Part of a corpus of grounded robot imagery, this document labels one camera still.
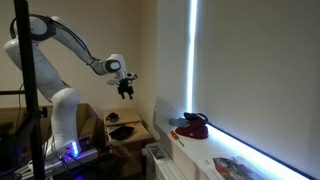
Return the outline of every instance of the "beige wall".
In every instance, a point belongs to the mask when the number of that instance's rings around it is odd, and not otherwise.
[[[156,1],[150,0],[29,0],[29,12],[59,16],[77,29],[88,41],[91,54],[106,59],[112,53],[123,54],[127,70],[138,74],[133,83],[133,100],[118,95],[116,86],[106,84],[114,75],[97,76],[71,51],[54,40],[41,44],[49,61],[61,78],[81,94],[81,102],[89,103],[99,116],[104,109],[134,108],[152,131],[155,106],[155,41]],[[10,37],[9,26],[15,17],[13,1],[0,1],[0,44]],[[0,51],[0,90],[17,90],[22,74],[6,53]],[[39,104],[48,105],[39,93]],[[0,107],[17,107],[18,96],[0,96]]]
[[[187,179],[199,178],[194,163],[179,148],[172,145],[167,130],[170,118],[186,111],[186,48],[188,3],[185,0],[158,1],[156,120],[161,144]]]

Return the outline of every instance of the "light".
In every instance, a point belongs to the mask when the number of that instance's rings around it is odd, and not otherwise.
[[[72,150],[73,150],[73,157],[77,157],[79,155],[77,143],[72,141]]]
[[[187,111],[192,112],[194,43],[197,24],[197,0],[190,0],[187,69]]]
[[[235,152],[243,155],[245,159],[247,159],[255,167],[259,168],[259,170],[263,170],[263,173],[271,176],[272,179],[307,179],[301,174],[289,169],[288,167],[241,143],[240,141],[232,138],[231,136],[219,131],[212,126],[208,126],[208,130],[214,138],[227,145]]]

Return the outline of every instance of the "metal frame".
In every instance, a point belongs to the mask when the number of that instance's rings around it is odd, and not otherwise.
[[[29,8],[26,0],[14,0],[17,20],[19,47],[22,65],[24,91],[2,91],[0,95],[25,94],[27,118],[17,133],[7,142],[7,151],[18,152],[19,148],[30,137],[34,179],[45,179],[44,158],[40,131],[41,112],[39,110],[33,50],[30,34]]]

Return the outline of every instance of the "white surface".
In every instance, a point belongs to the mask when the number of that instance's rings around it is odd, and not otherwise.
[[[160,143],[147,144],[143,151],[147,156],[146,176],[150,180],[185,180]]]
[[[184,146],[182,146],[177,140],[174,140],[169,133],[171,130],[174,131],[176,127],[170,126],[165,122],[159,122],[158,125],[167,134],[172,146],[178,147],[178,151],[175,151],[173,156],[179,153],[185,154],[189,158],[187,163],[194,163],[196,168],[205,174],[206,178],[201,179],[223,179],[215,168],[208,167],[204,162],[208,160],[212,161],[212,158],[230,158],[234,156],[244,158],[245,161],[248,162],[251,167],[254,167],[255,171],[265,179],[306,179],[285,166],[261,155],[257,151],[247,148],[247,146],[244,146],[242,143],[237,144],[237,142],[233,142],[234,140],[232,138],[226,139],[222,137],[224,136],[221,135],[223,133],[210,126],[208,126],[209,137],[204,140],[179,135],[181,142],[184,144]],[[178,166],[178,168],[181,172],[193,171],[192,169],[186,168],[186,166]]]

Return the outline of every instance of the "blue led light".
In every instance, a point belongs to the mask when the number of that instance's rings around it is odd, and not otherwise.
[[[73,156],[77,157],[79,154],[77,143],[75,141],[72,142],[72,150],[73,150]]]
[[[219,131],[218,129],[207,126],[210,134],[218,139],[221,143],[229,146],[235,152],[242,154],[247,160],[253,163],[256,167],[264,170],[264,173],[272,177],[272,179],[294,179],[304,180],[306,177],[298,174],[297,172],[287,168],[286,166],[278,163],[277,161],[261,154],[260,152],[252,149],[251,147],[241,143],[240,141],[232,138],[231,136]]]

